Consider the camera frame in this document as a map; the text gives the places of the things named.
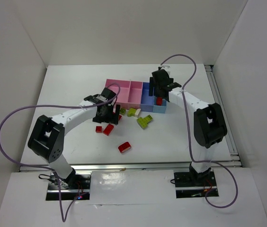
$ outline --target wall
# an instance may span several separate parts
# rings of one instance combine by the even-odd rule
[[[0,0],[0,122],[12,110],[36,103],[45,65],[15,16],[11,2]],[[33,110],[17,114],[3,129],[6,151],[19,160]],[[0,206],[15,166],[0,153]]]
[[[247,0],[13,1],[44,62],[68,65],[213,64]]]
[[[249,0],[214,74],[244,165],[267,213],[267,0]]]

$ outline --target green toy piece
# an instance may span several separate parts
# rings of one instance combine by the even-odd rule
[[[148,116],[146,116],[144,118],[139,117],[137,119],[137,122],[138,122],[138,124],[140,125],[140,127],[142,129],[145,129],[148,126],[148,123],[151,122],[152,120],[153,120],[153,118],[150,115],[148,115]]]
[[[121,109],[120,109],[120,114],[121,114],[121,115],[124,115],[125,113],[126,113],[126,110],[125,110],[124,108],[121,108]]]
[[[136,111],[137,111],[136,109],[130,108],[129,111],[128,111],[128,113],[127,113],[127,117],[134,116],[134,114],[135,114]]]

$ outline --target red block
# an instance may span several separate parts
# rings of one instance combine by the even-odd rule
[[[156,105],[162,105],[163,99],[158,97]]]
[[[96,126],[96,132],[101,133],[102,132],[102,126]]]
[[[113,129],[114,126],[112,124],[108,124],[108,126],[104,129],[103,134],[109,136]]]
[[[119,149],[119,151],[120,151],[121,153],[126,152],[126,151],[129,150],[130,148],[132,148],[132,146],[130,146],[129,142],[125,142],[124,144],[122,144],[122,145],[120,145],[120,146],[118,147],[118,149]]]

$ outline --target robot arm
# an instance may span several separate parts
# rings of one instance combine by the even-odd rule
[[[70,187],[78,187],[76,182],[80,182],[81,176],[76,175],[75,170],[62,154],[64,137],[69,131],[91,118],[98,123],[118,124],[120,105],[116,105],[115,113],[111,102],[101,105],[115,96],[113,91],[104,88],[100,95],[86,97],[77,109],[71,109],[53,117],[42,115],[36,121],[28,140],[28,147],[41,156]],[[84,108],[94,104],[99,106]]]
[[[157,98],[164,98],[184,109],[182,86],[173,82],[173,78],[164,69],[152,73],[150,78],[150,93]],[[194,119],[193,129],[197,144],[194,146],[196,161],[212,160],[217,143],[227,134],[225,120],[221,106],[217,103],[206,103],[187,91],[184,91],[188,114]],[[210,163],[192,162],[190,172],[195,179],[202,178],[210,171]]]

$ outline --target white table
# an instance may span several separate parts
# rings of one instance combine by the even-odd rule
[[[90,200],[75,202],[66,223],[61,221],[59,202],[45,201],[48,183],[38,179],[40,173],[12,173],[0,209],[0,227],[267,227],[251,171],[230,170],[237,179],[239,196],[226,209],[210,207],[204,198],[176,199],[175,187],[169,182],[170,171],[158,171],[155,177],[150,177],[148,171],[125,171],[126,185],[135,183],[134,186],[116,184],[117,188],[109,189],[98,184],[97,190],[91,187]],[[234,184],[224,169],[215,169],[215,176],[219,197],[209,200],[226,205],[234,197]],[[96,175],[92,176],[93,181],[97,181]],[[65,212],[70,201],[62,204]]]
[[[170,76],[180,84],[194,70],[192,64],[170,66]],[[157,67],[156,64],[49,66],[38,104],[77,105],[86,96],[101,93],[106,79],[147,82]],[[214,102],[203,64],[197,65],[197,73],[186,90],[206,102]],[[29,135],[39,116],[53,116],[64,111],[58,108],[37,108]],[[136,118],[124,116],[110,136],[95,133],[99,124],[88,120],[65,137],[63,154],[70,164],[190,162],[184,111],[168,103],[165,114],[142,112],[141,116],[149,114],[154,120],[145,130],[140,128]],[[132,145],[132,149],[120,154],[117,147],[126,141]],[[231,160],[225,139],[218,145],[214,160]],[[21,162],[45,164],[27,145]]]

